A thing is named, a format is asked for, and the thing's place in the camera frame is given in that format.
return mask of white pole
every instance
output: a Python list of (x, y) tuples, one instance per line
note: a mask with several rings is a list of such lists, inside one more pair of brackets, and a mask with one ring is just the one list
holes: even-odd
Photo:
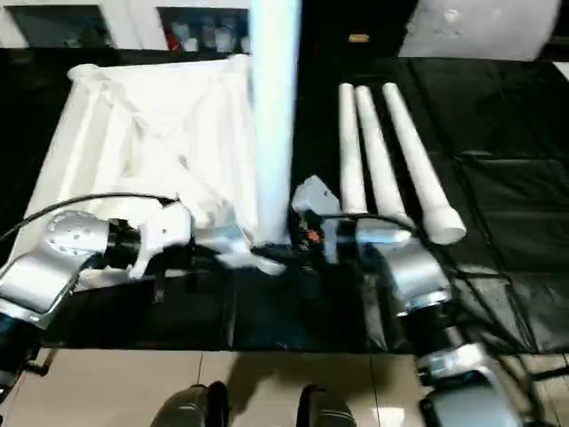
[(405, 213), (369, 87), (358, 86), (356, 88), (356, 102), (357, 112), (364, 130), (365, 153), (372, 176), (377, 212), (406, 223), (412, 223)]
[(383, 86), (383, 94), (421, 202), (425, 231), (430, 240), (439, 245), (458, 242), (466, 234), (466, 228), (446, 198), (399, 88), (394, 83), (387, 83)]
[(301, 0), (252, 0), (249, 19), (259, 240), (279, 242), (289, 205)]
[(348, 83), (340, 85), (340, 186), (342, 211), (367, 212), (354, 86)]

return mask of white cylinder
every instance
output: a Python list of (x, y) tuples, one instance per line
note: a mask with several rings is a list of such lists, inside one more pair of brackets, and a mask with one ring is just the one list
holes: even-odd
[(357, 112), (364, 131), (365, 154), (372, 176), (377, 212), (406, 223), (412, 223), (405, 213), (369, 87), (358, 86), (356, 88), (356, 102)]
[(249, 19), (259, 236), (278, 242), (289, 204), (301, 0), (252, 0)]
[(367, 212), (354, 86), (348, 83), (340, 85), (340, 187), (342, 211)]
[(466, 228), (459, 213), (448, 203), (399, 88), (387, 83), (383, 94), (421, 203), (425, 231), (430, 240), (439, 245), (458, 242), (466, 234)]

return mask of floor tile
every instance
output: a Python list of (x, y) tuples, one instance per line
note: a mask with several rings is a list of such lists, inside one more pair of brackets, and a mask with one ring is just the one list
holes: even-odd
[(196, 383), (200, 360), (198, 351), (61, 350), (46, 377), (23, 378), (5, 425), (150, 426)]
[(413, 357), (381, 354), (372, 365), (381, 427), (422, 427), (419, 401), (429, 390), (419, 383)]
[(369, 356), (205, 352), (200, 383), (215, 381), (228, 386), (233, 427), (293, 427), (312, 383), (343, 397), (358, 427), (378, 427)]
[[(527, 358), (532, 371), (544, 371), (566, 366), (563, 356), (531, 356)], [(569, 388), (565, 378), (552, 378), (537, 383), (545, 406), (546, 421), (554, 425), (569, 424)]]

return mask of cable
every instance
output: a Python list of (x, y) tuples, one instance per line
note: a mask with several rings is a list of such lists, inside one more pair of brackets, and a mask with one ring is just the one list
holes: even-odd
[(86, 202), (88, 200), (95, 200), (101, 198), (129, 198), (129, 197), (150, 198), (157, 200), (158, 202), (160, 202), (161, 205), (169, 205), (176, 201), (168, 197), (157, 196), (154, 194), (131, 193), (131, 192), (99, 193), (99, 194), (88, 194), (86, 196), (72, 197), (67, 200), (54, 203), (53, 205), (49, 205), (44, 209), (41, 209), (40, 211), (33, 213), (30, 216), (24, 218), (23, 220), (15, 224), (13, 227), (11, 227), (9, 230), (7, 230), (2, 236), (0, 236), (0, 242), (6, 240), (11, 234), (15, 233), (19, 229), (22, 229), (23, 227), (26, 227), (31, 222), (49, 214), (50, 212), (61, 209), (62, 207), (74, 205), (76, 203)]
[(381, 220), (381, 221), (385, 221), (385, 222), (390, 222), (392, 224), (395, 224), (397, 226), (399, 226), (400, 228), (402, 228), (403, 230), (406, 231), (410, 231), (410, 232), (414, 232), (417, 230), (416, 227), (405, 223), (401, 220), (398, 220), (396, 218), (393, 218), (391, 216), (385, 216), (385, 215), (379, 215), (376, 213), (333, 213), (333, 214), (329, 214), (329, 215), (319, 215), (320, 218), (325, 219), (325, 220), (331, 220), (331, 219), (349, 219), (349, 220), (363, 220), (363, 219), (370, 219), (370, 220)]

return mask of black table surface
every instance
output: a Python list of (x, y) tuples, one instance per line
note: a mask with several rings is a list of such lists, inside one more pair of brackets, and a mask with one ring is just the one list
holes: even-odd
[[(141, 51), (0, 50), (4, 145), (0, 221), (24, 213), (67, 99), (69, 68), (213, 59)], [(569, 84), (549, 63), (374, 59), (300, 63), (292, 188), (312, 174), (339, 194), (338, 84), (369, 85), (404, 202), (421, 210), (398, 151), (381, 85), (399, 84), (446, 194), (467, 236), (448, 253), (461, 270), (461, 298), (486, 316), (483, 295), (515, 342), (503, 351), (569, 351)], [(368, 206), (373, 206), (365, 171)], [(0, 243), (7, 257), (11, 241)], [(196, 268), (168, 279), (153, 303), (143, 282), (76, 293), (47, 331), (54, 347), (157, 350), (408, 350), (389, 292), (374, 288), (379, 328), (365, 321), (362, 281), (353, 271)]]

